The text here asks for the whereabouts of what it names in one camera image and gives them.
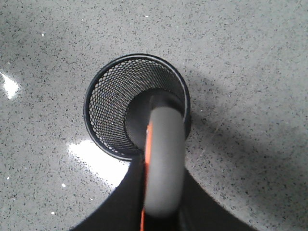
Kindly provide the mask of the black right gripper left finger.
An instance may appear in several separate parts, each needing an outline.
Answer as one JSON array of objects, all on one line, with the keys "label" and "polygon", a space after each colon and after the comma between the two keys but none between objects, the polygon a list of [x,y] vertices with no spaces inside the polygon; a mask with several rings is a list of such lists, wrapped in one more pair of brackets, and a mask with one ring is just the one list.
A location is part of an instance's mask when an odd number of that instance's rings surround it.
[{"label": "black right gripper left finger", "polygon": [[144,199],[144,158],[134,157],[119,186],[74,231],[139,231]]}]

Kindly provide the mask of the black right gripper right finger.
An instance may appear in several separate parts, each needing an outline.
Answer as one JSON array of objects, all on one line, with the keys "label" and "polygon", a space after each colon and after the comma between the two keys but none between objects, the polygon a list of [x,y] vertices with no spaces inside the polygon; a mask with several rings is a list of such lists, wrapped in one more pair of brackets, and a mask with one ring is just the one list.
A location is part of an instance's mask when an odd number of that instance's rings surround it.
[{"label": "black right gripper right finger", "polygon": [[178,231],[254,231],[221,207],[185,170],[182,201],[177,218]]}]

